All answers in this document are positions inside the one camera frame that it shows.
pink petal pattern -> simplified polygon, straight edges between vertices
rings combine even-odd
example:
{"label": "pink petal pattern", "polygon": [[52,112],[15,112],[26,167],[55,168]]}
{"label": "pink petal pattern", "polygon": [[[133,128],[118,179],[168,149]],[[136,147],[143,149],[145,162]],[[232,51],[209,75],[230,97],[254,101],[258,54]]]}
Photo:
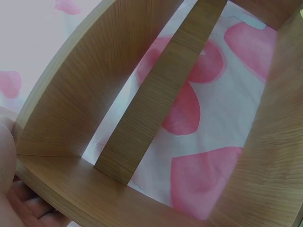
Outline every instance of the pink petal pattern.
{"label": "pink petal pattern", "polygon": [[17,71],[0,70],[0,91],[6,98],[16,98],[21,89],[22,79]]}
{"label": "pink petal pattern", "polygon": [[241,151],[239,147],[225,147],[173,158],[170,175],[172,207],[197,219],[207,219]]}
{"label": "pink petal pattern", "polygon": [[241,22],[230,27],[224,39],[238,58],[265,83],[275,48],[276,31],[268,26],[259,30]]}
{"label": "pink petal pattern", "polygon": [[193,67],[188,81],[195,83],[210,83],[219,78],[226,70],[226,59],[223,52],[214,41],[208,40]]}
{"label": "pink petal pattern", "polygon": [[80,8],[72,0],[55,0],[55,9],[65,12],[69,15],[81,13]]}
{"label": "pink petal pattern", "polygon": [[188,135],[197,131],[200,116],[200,105],[195,91],[185,82],[162,127],[175,135]]}

